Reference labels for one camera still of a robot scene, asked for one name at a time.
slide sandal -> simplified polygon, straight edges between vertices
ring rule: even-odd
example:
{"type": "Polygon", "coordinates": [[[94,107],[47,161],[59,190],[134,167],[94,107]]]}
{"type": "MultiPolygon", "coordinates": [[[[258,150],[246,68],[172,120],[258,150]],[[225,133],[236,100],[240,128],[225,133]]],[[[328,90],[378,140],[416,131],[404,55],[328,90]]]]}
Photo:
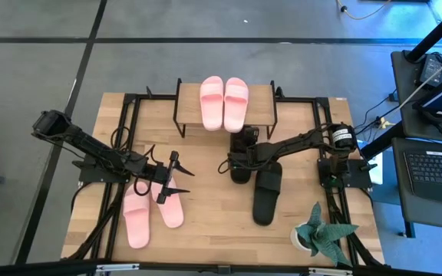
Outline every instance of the slide sandal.
{"type": "MultiPolygon", "coordinates": [[[[138,192],[146,192],[145,182],[137,183],[138,192]]],[[[143,248],[150,241],[150,197],[139,196],[134,185],[127,189],[122,210],[126,220],[127,240],[132,248],[143,248]]]]}
{"type": "MultiPolygon", "coordinates": [[[[159,183],[151,183],[151,196],[154,201],[157,200],[162,187],[163,186],[159,183]]],[[[168,187],[176,188],[176,183],[173,177],[170,180],[168,187]]],[[[183,210],[182,204],[180,203],[180,194],[172,194],[171,196],[168,196],[164,204],[158,204],[158,208],[160,209],[165,224],[169,228],[177,228],[183,224],[183,210]]]]}
{"type": "Polygon", "coordinates": [[[237,77],[230,78],[224,93],[224,128],[227,131],[238,133],[242,130],[248,105],[249,87],[237,77]]]}
{"type": "Polygon", "coordinates": [[[269,225],[274,219],[275,204],[281,191],[282,166],[275,162],[258,171],[253,196],[253,220],[258,225],[269,225]]]}
{"type": "Polygon", "coordinates": [[[206,130],[218,130],[223,125],[223,80],[208,77],[200,85],[200,112],[206,130]]]}

white pot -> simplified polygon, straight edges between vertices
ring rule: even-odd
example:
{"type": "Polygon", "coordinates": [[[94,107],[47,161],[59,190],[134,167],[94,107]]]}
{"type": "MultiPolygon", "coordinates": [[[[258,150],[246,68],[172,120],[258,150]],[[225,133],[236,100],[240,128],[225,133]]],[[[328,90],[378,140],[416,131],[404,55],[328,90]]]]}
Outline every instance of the white pot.
{"type": "Polygon", "coordinates": [[[306,248],[305,246],[303,246],[301,244],[301,242],[299,242],[299,240],[298,240],[298,232],[296,231],[295,228],[293,228],[291,230],[290,238],[291,238],[292,245],[294,245],[298,250],[301,250],[301,251],[311,251],[310,248],[306,248]]]}

pink slide sandal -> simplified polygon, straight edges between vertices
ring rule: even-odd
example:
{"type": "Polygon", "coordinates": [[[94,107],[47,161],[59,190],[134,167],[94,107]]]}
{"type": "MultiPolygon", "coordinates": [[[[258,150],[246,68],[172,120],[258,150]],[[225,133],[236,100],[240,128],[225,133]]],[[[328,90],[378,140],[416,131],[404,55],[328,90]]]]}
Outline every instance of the pink slide sandal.
{"type": "MultiPolygon", "coordinates": [[[[137,183],[138,192],[146,192],[145,182],[137,183]]],[[[122,210],[126,219],[127,239],[132,248],[143,248],[150,241],[150,197],[139,196],[131,185],[124,196],[122,210]]]]}
{"type": "Polygon", "coordinates": [[[223,125],[223,80],[208,77],[200,85],[200,111],[206,130],[218,130],[223,125]]]}
{"type": "MultiPolygon", "coordinates": [[[[169,188],[176,188],[175,180],[170,180],[169,188]]],[[[156,182],[151,184],[151,196],[153,200],[156,201],[158,194],[161,192],[162,185],[156,182]]],[[[165,224],[169,228],[177,228],[183,224],[183,210],[182,204],[180,203],[180,195],[173,194],[167,197],[164,204],[158,204],[161,216],[165,221],[165,224]]]]}
{"type": "Polygon", "coordinates": [[[248,105],[249,87],[237,77],[230,78],[224,94],[224,128],[227,131],[238,133],[242,130],[248,105]]]}

potted plant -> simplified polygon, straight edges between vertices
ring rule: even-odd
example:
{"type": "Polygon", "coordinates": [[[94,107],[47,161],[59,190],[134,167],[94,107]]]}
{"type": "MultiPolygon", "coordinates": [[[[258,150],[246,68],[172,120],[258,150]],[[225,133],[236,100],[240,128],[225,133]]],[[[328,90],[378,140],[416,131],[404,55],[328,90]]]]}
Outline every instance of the potted plant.
{"type": "Polygon", "coordinates": [[[298,225],[291,231],[292,244],[300,250],[311,251],[312,257],[321,252],[329,257],[334,265],[340,262],[352,266],[334,241],[351,234],[358,227],[356,225],[326,224],[322,220],[321,213],[320,204],[316,202],[308,222],[298,225]]]}

metal pole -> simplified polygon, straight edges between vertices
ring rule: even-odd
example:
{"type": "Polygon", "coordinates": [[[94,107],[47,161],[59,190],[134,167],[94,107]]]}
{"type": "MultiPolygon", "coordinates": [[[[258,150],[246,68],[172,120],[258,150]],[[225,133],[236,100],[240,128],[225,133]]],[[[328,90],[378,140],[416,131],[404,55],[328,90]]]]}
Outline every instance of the metal pole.
{"type": "Polygon", "coordinates": [[[408,61],[416,61],[426,54],[442,38],[442,22],[432,30],[410,53],[407,54],[408,61]]]}

